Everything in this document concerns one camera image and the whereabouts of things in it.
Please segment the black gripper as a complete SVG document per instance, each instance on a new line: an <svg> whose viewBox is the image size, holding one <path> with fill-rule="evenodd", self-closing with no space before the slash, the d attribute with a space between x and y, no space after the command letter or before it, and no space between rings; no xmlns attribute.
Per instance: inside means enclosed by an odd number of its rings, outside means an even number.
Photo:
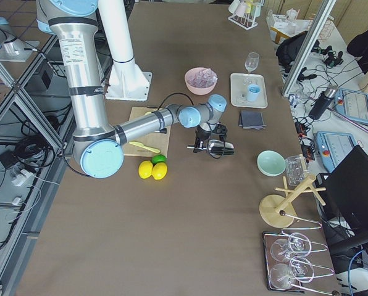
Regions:
<svg viewBox="0 0 368 296"><path fill-rule="evenodd" d="M217 123L216 125L211 125L207 123L207 128L203 129L200 126L196 128L195 131L195 142L194 145L199 144L201 141L206 142L209 139L218 139L226 142L227 128L225 125Z"/></svg>

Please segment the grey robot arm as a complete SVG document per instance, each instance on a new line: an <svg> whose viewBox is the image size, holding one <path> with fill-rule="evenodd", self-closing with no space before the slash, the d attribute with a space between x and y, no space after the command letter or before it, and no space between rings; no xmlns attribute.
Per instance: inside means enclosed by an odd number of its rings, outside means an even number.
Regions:
<svg viewBox="0 0 368 296"><path fill-rule="evenodd" d="M170 104L120 125L108 122L106 99L145 101L149 78L135 63L122 1L38 1L41 31L56 35L67 77L77 127L73 157L85 176L107 178L123 164L122 147L129 141L179 123L212 131L225 111L223 96L184 107ZM94 36L103 27L113 66L108 87L102 85Z"/></svg>

